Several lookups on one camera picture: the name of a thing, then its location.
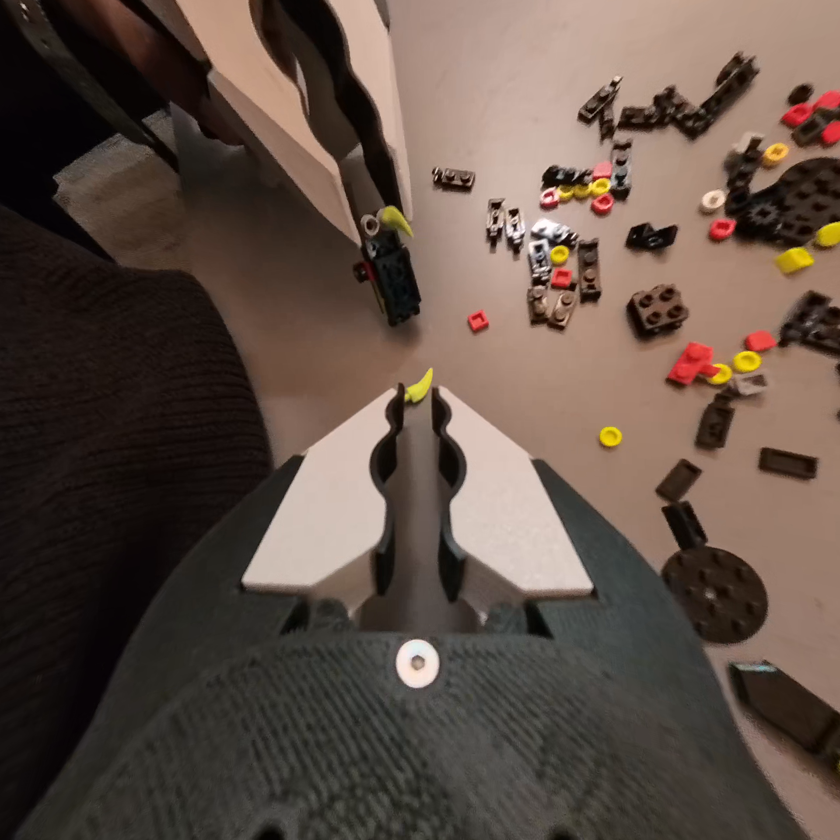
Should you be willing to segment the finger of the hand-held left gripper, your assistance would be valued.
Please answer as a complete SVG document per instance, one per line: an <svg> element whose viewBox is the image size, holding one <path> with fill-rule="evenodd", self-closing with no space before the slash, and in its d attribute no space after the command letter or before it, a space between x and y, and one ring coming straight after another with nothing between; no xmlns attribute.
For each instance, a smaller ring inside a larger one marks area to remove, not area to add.
<svg viewBox="0 0 840 840"><path fill-rule="evenodd" d="M413 219L413 190L387 2L321 2L322 57L339 112L384 205Z"/></svg>
<svg viewBox="0 0 840 840"><path fill-rule="evenodd" d="M217 98L309 203L359 245L340 168L312 131L297 82L270 54L252 2L179 1L177 6L209 59Z"/></svg>

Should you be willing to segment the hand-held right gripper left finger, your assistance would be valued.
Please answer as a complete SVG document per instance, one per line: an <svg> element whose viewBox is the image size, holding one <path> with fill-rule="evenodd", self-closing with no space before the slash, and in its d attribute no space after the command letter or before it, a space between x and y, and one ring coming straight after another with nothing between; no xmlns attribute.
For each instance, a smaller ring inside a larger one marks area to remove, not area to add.
<svg viewBox="0 0 840 840"><path fill-rule="evenodd" d="M405 387L377 396L300 459L242 578L249 592L333 600L356 614L391 583L396 469Z"/></svg>

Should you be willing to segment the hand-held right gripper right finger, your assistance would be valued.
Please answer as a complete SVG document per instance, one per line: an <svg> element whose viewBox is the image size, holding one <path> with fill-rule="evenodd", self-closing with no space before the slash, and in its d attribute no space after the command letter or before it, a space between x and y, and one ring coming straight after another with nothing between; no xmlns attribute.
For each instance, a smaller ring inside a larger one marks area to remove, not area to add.
<svg viewBox="0 0 840 840"><path fill-rule="evenodd" d="M486 621L493 607L594 594L530 454L443 386L432 390L446 487L437 572L448 602Z"/></svg>

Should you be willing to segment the black lego head assembly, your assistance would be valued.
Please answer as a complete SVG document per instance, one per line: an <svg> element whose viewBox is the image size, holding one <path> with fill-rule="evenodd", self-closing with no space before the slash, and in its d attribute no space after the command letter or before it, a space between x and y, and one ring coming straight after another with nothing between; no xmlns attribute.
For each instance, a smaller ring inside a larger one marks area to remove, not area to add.
<svg viewBox="0 0 840 840"><path fill-rule="evenodd" d="M388 325L396 327L419 315L422 299L403 241L406 236L381 228L376 214L361 217L360 260L353 266L353 275L372 288Z"/></svg>

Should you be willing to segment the small black round lego plate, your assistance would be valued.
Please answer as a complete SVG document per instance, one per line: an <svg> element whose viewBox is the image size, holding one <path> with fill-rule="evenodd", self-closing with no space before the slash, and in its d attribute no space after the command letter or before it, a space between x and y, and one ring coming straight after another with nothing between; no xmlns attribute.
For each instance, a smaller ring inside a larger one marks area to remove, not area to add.
<svg viewBox="0 0 840 840"><path fill-rule="evenodd" d="M762 579L738 555L712 546L687 500L662 507L677 551L660 578L696 634L710 644L740 644L755 635L769 613Z"/></svg>

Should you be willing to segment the black square lego brick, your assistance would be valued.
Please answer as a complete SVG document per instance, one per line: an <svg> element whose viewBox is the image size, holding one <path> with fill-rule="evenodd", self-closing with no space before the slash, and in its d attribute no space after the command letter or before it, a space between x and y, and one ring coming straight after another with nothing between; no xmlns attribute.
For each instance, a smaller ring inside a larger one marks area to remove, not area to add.
<svg viewBox="0 0 840 840"><path fill-rule="evenodd" d="M636 336L642 341L680 329L690 316L681 291L672 283L634 293L626 310Z"/></svg>

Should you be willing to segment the pile of loose lego pieces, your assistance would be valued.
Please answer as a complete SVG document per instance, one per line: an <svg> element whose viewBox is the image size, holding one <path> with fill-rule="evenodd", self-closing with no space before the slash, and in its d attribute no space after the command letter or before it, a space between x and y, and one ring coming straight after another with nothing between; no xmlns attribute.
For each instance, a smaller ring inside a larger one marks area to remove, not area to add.
<svg viewBox="0 0 840 840"><path fill-rule="evenodd" d="M608 215L616 202L627 200L634 183L633 141L616 137L617 130L650 132L674 126L687 140L696 140L740 99L759 71L755 56L737 52L719 70L712 93L701 104L693 104L676 86L670 85L655 93L650 103L625 106L618 116L614 103L623 77L614 76L586 99L577 112L582 124L598 124L601 142L611 142L609 159L592 167L556 164L548 167L541 176L540 208L550 211L570 201L587 201L594 215ZM790 150L787 143L765 143L763 134L756 132L744 134L731 147L723 162L725 186L707 192L699 202L699 211L710 217L707 231L710 242L739 239L749 244L771 245L736 237L733 211L739 196L764 188L753 188L756 172L780 165ZM838 248L838 228L839 222L824 226L804 246L771 245L781 248L773 261L778 271L790 277L812 267L817 250ZM600 300L603 286L598 238L583 238L570 226L548 218L527 227L518 208L497 198L489 200L487 205L486 241L495 247L500 238L505 239L513 254L526 247L529 273L526 301L531 324L564 330L578 305ZM838 300L818 291L807 291L789 310L777 332L749 333L742 342L743 349L729 364L715 362L713 349L708 345L687 344L666 381L688 387L696 380L704 380L721 388L701 415L695 438L697 448L711 452L725 447L734 416L734 400L765 392L768 384L761 371L763 355L791 344L838 356Z"/></svg>

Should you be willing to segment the red yellow black lego snake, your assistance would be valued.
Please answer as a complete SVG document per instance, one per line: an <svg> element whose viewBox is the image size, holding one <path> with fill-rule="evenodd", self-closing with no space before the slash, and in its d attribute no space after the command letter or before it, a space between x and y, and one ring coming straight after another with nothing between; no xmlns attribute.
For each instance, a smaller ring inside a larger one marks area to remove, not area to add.
<svg viewBox="0 0 840 840"><path fill-rule="evenodd" d="M736 698L805 752L838 768L839 711L769 661L731 662Z"/></svg>

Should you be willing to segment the large black round lego plate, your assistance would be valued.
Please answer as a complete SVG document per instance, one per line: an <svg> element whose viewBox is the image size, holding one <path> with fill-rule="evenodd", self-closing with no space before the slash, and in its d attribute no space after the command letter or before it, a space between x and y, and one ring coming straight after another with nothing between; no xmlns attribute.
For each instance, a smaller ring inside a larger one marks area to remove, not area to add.
<svg viewBox="0 0 840 840"><path fill-rule="evenodd" d="M786 248L811 243L839 221L839 159L819 157L793 164L773 184L739 196L736 237Z"/></svg>

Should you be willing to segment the person's left hand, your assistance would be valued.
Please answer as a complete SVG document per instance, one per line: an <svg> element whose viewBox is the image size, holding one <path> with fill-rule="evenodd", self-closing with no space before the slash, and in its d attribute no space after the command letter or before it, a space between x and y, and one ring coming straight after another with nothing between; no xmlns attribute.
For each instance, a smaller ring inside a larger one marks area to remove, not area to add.
<svg viewBox="0 0 840 840"><path fill-rule="evenodd" d="M217 119L201 63L143 2L121 4L129 16L131 33L124 48L131 64L163 98L187 112L208 139L222 140L226 125Z"/></svg>

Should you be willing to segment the person's black knit sweater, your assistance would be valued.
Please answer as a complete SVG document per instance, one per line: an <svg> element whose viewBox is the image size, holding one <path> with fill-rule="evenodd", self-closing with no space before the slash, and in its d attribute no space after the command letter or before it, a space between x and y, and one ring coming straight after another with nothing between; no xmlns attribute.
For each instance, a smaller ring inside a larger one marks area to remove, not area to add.
<svg viewBox="0 0 840 840"><path fill-rule="evenodd" d="M271 468L203 286L2 207L1 836L87 729L166 579Z"/></svg>

